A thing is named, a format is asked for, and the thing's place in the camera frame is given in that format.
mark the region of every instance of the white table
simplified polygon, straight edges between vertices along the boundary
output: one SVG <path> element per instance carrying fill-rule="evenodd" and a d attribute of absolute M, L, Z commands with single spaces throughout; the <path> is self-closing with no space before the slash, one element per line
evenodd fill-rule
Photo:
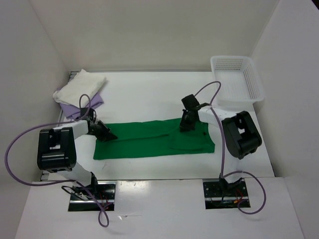
<path fill-rule="evenodd" d="M 96 109 L 104 123 L 167 120 L 180 118 L 181 99 L 195 94 L 214 81 L 211 72 L 103 72 L 107 84 L 100 90 L 104 104 Z M 209 86 L 197 97 L 209 102 L 215 92 Z M 242 110 L 250 113 L 260 128 L 252 105 Z M 149 158 L 93 160 L 95 137 L 84 135 L 75 140 L 78 162 L 100 180 L 201 179 L 217 178 L 221 166 L 221 136 L 210 125 L 209 133 L 216 144 L 215 153 L 185 154 Z M 239 170 L 257 177 L 274 177 L 265 144 L 256 153 L 239 162 Z M 50 174 L 49 180 L 60 179 Z"/>
<path fill-rule="evenodd" d="M 16 239 L 303 239 L 283 178 L 260 179 L 267 203 L 256 215 L 238 209 L 206 210 L 202 180 L 118 181 L 110 226 L 98 212 L 67 212 L 59 185 L 32 187 Z M 246 179 L 252 208 L 260 207 L 258 183 Z"/>

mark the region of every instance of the white cloth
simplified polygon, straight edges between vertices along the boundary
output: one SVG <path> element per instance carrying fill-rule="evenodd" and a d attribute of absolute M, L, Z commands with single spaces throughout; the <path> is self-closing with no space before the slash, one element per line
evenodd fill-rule
<path fill-rule="evenodd" d="M 54 92 L 53 98 L 58 103 L 79 107 L 81 95 L 87 94 L 92 99 L 105 81 L 105 76 L 89 73 L 82 69 L 81 72 L 76 74 L 74 79 L 60 91 Z M 88 103 L 89 99 L 85 96 L 82 97 L 81 107 L 85 107 Z"/>

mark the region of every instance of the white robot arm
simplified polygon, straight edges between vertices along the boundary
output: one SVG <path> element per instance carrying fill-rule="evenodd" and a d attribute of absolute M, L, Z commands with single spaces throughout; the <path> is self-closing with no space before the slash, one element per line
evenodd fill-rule
<path fill-rule="evenodd" d="M 90 109 L 88 115 L 77 122 L 40 131 L 37 165 L 41 170 L 58 173 L 66 179 L 80 182 L 90 190 L 95 190 L 97 179 L 76 161 L 74 140 L 84 134 L 96 136 L 100 141 L 117 139 L 103 122 L 94 117 Z"/>
<path fill-rule="evenodd" d="M 182 103 L 185 107 L 179 125 L 180 131 L 190 131 L 195 129 L 196 121 L 201 121 L 220 127 L 216 116 L 208 103 L 200 104 L 194 95 L 184 97 Z M 224 175 L 237 171 L 239 160 L 247 154 L 254 153 L 262 144 L 260 134 L 246 111 L 240 113 L 214 109 L 219 122 L 222 124 L 222 134 L 228 150 L 225 150 Z M 226 183 L 232 184 L 240 178 L 238 174 L 233 174 L 227 178 Z"/>

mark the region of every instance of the plastic basket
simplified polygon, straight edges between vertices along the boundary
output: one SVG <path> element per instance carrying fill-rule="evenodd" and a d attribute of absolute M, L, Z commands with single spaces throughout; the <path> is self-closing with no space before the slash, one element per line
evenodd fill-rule
<path fill-rule="evenodd" d="M 250 57 L 213 56 L 210 64 L 216 81 L 222 84 L 217 95 L 219 105 L 240 106 L 265 98 L 259 75 Z"/>

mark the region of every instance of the green cloth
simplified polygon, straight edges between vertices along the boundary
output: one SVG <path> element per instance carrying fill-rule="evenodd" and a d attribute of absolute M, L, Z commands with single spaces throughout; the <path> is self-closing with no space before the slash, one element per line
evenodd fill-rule
<path fill-rule="evenodd" d="M 109 123 L 118 139 L 96 140 L 94 159 L 143 158 L 163 155 L 213 153 L 208 124 L 197 122 L 195 130 L 179 132 L 181 119 Z"/>

